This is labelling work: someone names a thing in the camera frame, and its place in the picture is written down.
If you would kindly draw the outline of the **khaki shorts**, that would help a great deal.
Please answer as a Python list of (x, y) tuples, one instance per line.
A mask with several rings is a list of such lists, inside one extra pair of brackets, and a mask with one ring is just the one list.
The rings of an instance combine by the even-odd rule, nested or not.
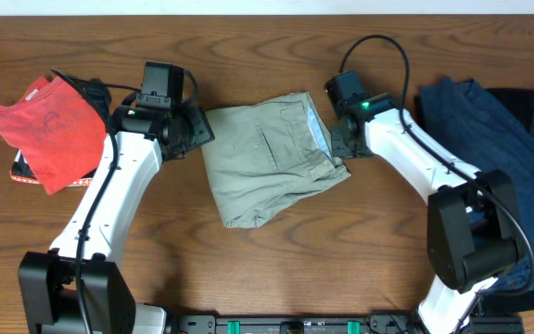
[(307, 92), (207, 114), (215, 138), (202, 148), (228, 228), (258, 228), (301, 199), (350, 177)]

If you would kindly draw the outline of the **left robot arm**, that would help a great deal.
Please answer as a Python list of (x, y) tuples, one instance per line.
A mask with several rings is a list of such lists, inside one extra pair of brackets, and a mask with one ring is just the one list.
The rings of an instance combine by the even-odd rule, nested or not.
[(213, 140), (199, 106), (119, 106), (91, 185), (49, 251), (27, 252), (18, 278), (31, 333), (171, 333), (169, 312), (134, 300), (121, 259), (134, 215), (164, 161)]

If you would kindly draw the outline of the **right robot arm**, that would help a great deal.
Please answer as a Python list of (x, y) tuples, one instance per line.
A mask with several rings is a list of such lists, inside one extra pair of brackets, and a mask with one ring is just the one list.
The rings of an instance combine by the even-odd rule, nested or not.
[(521, 333), (518, 316), (477, 310), (483, 293), (529, 254), (514, 185), (502, 171), (482, 173), (413, 122), (389, 94), (327, 91), (340, 123), (332, 152), (377, 155), (427, 206), (426, 250), (435, 277), (412, 317), (370, 315), (372, 333)]

